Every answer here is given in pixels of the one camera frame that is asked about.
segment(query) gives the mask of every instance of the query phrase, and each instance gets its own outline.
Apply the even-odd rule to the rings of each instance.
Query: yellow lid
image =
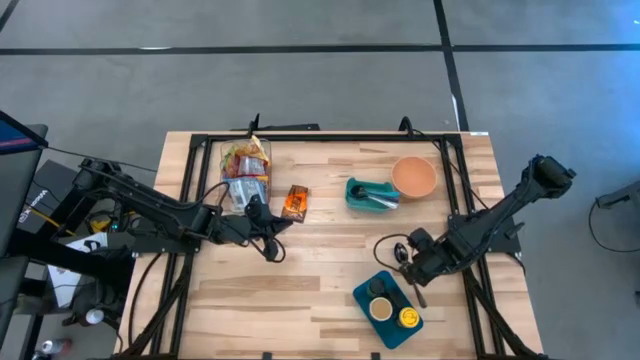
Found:
[[[412,307],[406,307],[400,310],[398,321],[400,321],[400,325],[406,328],[414,328],[418,326],[418,323],[420,322],[420,315],[418,315],[416,309]]]

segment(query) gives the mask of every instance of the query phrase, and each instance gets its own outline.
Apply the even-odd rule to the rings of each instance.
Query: small cup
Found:
[[[384,292],[384,281],[382,281],[382,279],[374,277],[369,281],[369,285],[367,286],[367,295],[371,296],[371,298],[375,299],[382,296]]]
[[[406,307],[400,310],[398,314],[398,325],[405,329],[413,329],[420,323],[420,315],[416,309],[412,307]]]
[[[391,301],[385,297],[377,297],[369,303],[369,314],[376,321],[387,321],[393,314]]]

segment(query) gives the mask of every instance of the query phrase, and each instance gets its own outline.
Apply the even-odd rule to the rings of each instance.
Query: desk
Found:
[[[191,134],[170,132],[166,137],[155,188],[175,198],[180,195]],[[490,139],[469,133],[462,133],[461,139],[472,187],[491,206],[504,193]],[[207,187],[220,178],[219,146],[214,144],[211,153]],[[450,207],[446,185],[439,181],[427,198],[403,200],[393,212],[355,212],[344,201],[347,179],[389,181],[395,161],[409,155],[427,158],[442,174],[440,152],[428,142],[272,142],[272,154],[271,210],[280,214],[292,184],[307,186],[311,195],[305,222],[279,236],[287,249],[281,264],[266,263],[250,248],[203,243],[193,265],[179,357],[260,358],[268,351],[274,358],[370,358],[371,352],[396,359],[475,358],[461,275],[441,276],[421,289],[429,304],[418,309],[425,326],[393,351],[383,346],[351,296],[353,288],[383,269],[372,256],[380,237],[408,234],[417,227],[439,235],[446,230]],[[196,157],[199,164],[202,154]],[[199,168],[195,166],[190,199],[195,198]],[[461,187],[457,176],[455,183]],[[457,194],[464,204],[462,192]],[[217,196],[211,194],[206,202],[215,203]],[[393,245],[381,244],[383,261],[393,261]],[[132,294],[152,257],[136,261],[120,327],[125,342]],[[157,309],[166,258],[158,260],[142,287],[135,334]],[[505,255],[491,254],[487,260],[499,310],[523,341],[541,352],[522,269]],[[395,276],[417,306],[413,289]],[[161,352],[169,349],[173,319],[169,314]],[[491,351],[488,328],[483,326],[483,332]]]

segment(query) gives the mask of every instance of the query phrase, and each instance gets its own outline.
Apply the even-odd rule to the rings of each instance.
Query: yellow object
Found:
[[[43,218],[46,222],[50,223],[51,225],[57,227],[58,229],[60,228],[60,224],[58,224],[57,222],[55,222],[52,218],[48,217],[47,215],[41,213],[40,211],[36,210],[36,208],[34,208],[31,205],[25,204],[27,207],[29,207],[31,209],[31,212],[40,216],[41,218]],[[73,231],[70,230],[65,230],[67,234],[71,235],[71,236],[76,236],[76,234]]]
[[[105,229],[107,228],[110,222],[111,220],[102,220],[102,221],[94,220],[91,222],[91,228],[93,229],[93,232],[105,232]]]
[[[406,307],[400,310],[400,315],[398,315],[398,323],[400,326],[411,329],[420,323],[420,315],[416,309],[412,307]]]
[[[264,160],[264,162],[267,163],[267,166],[269,166],[269,157],[267,156],[267,153],[264,151],[264,148],[262,147],[262,143],[260,142],[260,140],[255,136],[255,135],[251,135],[251,141],[253,141],[254,145],[256,145],[258,147],[258,158]]]

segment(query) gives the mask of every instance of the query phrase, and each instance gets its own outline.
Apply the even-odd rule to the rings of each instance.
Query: spoon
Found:
[[[396,243],[396,245],[393,247],[393,257],[396,258],[396,261],[399,262],[400,265],[409,264],[409,252],[402,243]],[[424,296],[422,296],[422,293],[418,289],[418,285],[416,285],[416,283],[413,283],[413,290],[415,290],[416,292],[416,297],[418,298],[420,307],[426,309],[427,301],[424,299]]]
[[[370,195],[367,193],[367,189],[364,188],[364,186],[362,185],[356,185],[354,187],[351,188],[351,195],[353,195],[353,197],[355,197],[356,199],[366,199],[369,198],[375,202],[378,202],[390,209],[397,209],[398,208],[398,203],[391,201],[391,200],[387,200],[381,196],[377,196],[377,195]]]

